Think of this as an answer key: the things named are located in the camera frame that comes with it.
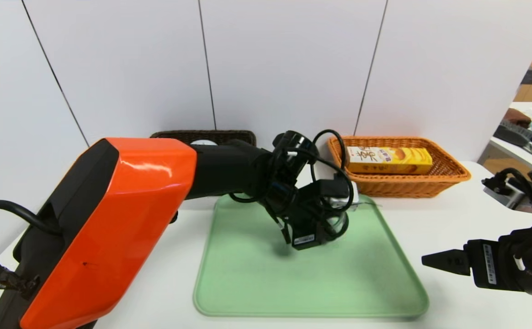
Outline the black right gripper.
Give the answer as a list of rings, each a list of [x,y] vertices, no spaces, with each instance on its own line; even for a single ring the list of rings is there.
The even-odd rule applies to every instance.
[[[504,235],[499,241],[469,240],[464,250],[451,249],[421,257],[424,266],[462,276],[473,275],[473,282],[481,289],[524,292],[513,259],[525,238]]]

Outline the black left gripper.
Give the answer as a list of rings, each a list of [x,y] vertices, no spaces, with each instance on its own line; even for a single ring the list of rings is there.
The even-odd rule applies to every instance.
[[[320,214],[302,212],[291,216],[292,246],[304,250],[322,245],[323,228]]]

